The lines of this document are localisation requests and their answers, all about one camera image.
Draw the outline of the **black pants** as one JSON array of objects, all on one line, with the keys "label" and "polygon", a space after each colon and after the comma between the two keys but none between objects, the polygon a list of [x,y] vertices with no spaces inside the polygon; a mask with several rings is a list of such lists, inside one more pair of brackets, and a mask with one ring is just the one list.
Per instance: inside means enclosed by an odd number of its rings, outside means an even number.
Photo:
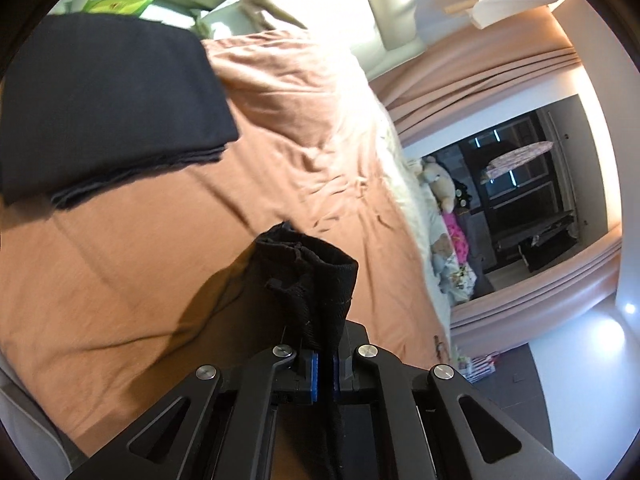
[{"label": "black pants", "polygon": [[282,222],[259,234],[255,256],[294,347],[310,353],[308,443],[315,479],[344,477],[344,424],[337,404],[340,342],[352,304],[358,262],[340,248]]}]

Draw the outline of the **striped gift bag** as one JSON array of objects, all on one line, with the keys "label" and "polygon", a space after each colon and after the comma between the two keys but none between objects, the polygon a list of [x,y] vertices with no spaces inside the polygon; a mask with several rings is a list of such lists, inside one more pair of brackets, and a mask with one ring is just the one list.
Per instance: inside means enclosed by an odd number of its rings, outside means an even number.
[{"label": "striped gift bag", "polygon": [[468,382],[475,384],[495,373],[498,357],[499,353],[489,353],[475,358],[458,356],[458,371]]}]

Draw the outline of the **pink curtain right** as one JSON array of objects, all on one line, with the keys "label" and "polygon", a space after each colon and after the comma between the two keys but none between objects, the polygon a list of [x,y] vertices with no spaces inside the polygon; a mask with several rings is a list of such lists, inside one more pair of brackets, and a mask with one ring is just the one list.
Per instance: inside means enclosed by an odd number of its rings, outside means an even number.
[{"label": "pink curtain right", "polygon": [[584,314],[616,292],[622,234],[616,226],[572,258],[454,307],[452,343],[466,356],[503,352]]}]

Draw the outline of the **pink curtain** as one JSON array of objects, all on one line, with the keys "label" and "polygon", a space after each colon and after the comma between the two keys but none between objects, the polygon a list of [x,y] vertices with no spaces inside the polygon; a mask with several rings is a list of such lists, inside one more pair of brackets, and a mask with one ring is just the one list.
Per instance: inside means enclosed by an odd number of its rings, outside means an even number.
[{"label": "pink curtain", "polygon": [[371,81],[400,142],[409,145],[495,99],[582,65],[546,8],[485,29],[465,27]]},{"label": "pink curtain", "polygon": [[572,258],[454,307],[452,343],[466,356],[503,352],[584,314],[616,292],[622,234],[616,226]]}]

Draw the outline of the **orange brown bed blanket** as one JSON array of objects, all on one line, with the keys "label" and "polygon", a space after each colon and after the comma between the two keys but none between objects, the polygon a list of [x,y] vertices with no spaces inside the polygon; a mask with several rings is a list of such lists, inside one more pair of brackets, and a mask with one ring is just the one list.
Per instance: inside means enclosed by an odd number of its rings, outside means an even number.
[{"label": "orange brown bed blanket", "polygon": [[255,237],[287,221],[358,262],[349,318],[401,361],[447,345],[418,248],[382,181],[349,52],[287,32],[204,44],[239,139],[219,162],[68,211],[2,214],[1,351],[55,427],[92,454],[186,374],[272,346],[248,288]]}]

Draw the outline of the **pink blanket bundle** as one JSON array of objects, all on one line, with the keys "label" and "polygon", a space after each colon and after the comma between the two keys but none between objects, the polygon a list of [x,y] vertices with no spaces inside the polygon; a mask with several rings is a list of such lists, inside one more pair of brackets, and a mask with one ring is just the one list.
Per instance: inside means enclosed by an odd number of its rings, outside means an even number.
[{"label": "pink blanket bundle", "polygon": [[453,212],[444,212],[442,218],[445,221],[448,234],[451,238],[451,244],[456,253],[460,266],[468,262],[469,258],[469,242],[458,223],[457,216]]}]

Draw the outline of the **hanging dark clothes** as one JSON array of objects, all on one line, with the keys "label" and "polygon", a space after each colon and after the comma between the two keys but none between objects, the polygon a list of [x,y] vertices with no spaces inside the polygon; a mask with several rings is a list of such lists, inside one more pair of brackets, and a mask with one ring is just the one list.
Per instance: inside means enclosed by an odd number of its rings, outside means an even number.
[{"label": "hanging dark clothes", "polygon": [[499,233],[492,246],[499,256],[520,256],[530,273],[537,272],[577,245],[574,224],[574,211],[557,212]]}]

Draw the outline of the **cream bed sheet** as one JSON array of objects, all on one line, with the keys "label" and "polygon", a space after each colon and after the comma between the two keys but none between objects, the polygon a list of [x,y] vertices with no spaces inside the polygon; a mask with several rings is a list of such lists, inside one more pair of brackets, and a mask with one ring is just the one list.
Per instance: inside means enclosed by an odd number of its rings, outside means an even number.
[{"label": "cream bed sheet", "polygon": [[423,179],[422,162],[402,154],[390,115],[377,98],[368,101],[368,118],[372,120],[375,155],[381,166],[382,181],[418,248],[428,296],[446,338],[450,339],[452,308],[471,299],[476,274],[469,263],[460,266],[458,259],[454,268],[435,274],[431,244],[448,231],[439,202]]}]

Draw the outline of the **beige plush elephant toy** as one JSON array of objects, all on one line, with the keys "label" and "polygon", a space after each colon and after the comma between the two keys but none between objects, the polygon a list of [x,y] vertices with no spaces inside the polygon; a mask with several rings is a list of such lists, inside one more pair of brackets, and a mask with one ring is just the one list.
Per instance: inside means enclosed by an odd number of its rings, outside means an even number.
[{"label": "beige plush elephant toy", "polygon": [[456,187],[454,180],[451,179],[448,171],[439,165],[433,156],[422,158],[422,176],[427,182],[432,193],[438,200],[440,209],[445,214],[451,214],[454,211],[454,203],[456,202]]}]

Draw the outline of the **hanging floral garment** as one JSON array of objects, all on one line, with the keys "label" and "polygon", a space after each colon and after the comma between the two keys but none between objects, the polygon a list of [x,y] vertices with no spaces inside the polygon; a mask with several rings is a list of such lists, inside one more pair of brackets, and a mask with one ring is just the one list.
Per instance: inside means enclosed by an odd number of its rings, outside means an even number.
[{"label": "hanging floral garment", "polygon": [[480,173],[480,182],[487,183],[495,181],[503,174],[521,167],[531,160],[551,151],[553,143],[551,141],[541,141],[521,146],[515,150],[508,151],[498,157],[491,159],[487,166]]}]

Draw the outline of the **folded black clothes stack left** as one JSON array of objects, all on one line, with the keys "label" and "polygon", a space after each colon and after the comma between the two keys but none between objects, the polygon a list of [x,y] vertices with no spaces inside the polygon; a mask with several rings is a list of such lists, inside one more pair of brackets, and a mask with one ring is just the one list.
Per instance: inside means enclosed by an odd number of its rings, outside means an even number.
[{"label": "folded black clothes stack left", "polygon": [[239,136],[193,32],[123,15],[50,15],[6,72],[1,196],[73,208],[148,174],[218,162]]}]

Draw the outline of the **pink curtain left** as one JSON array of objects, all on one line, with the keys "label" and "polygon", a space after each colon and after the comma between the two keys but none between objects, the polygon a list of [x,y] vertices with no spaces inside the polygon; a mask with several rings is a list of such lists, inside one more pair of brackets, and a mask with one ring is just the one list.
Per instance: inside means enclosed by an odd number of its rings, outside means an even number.
[{"label": "pink curtain left", "polygon": [[546,8],[485,29],[465,27],[371,81],[400,142],[409,145],[495,99],[582,65]]}]

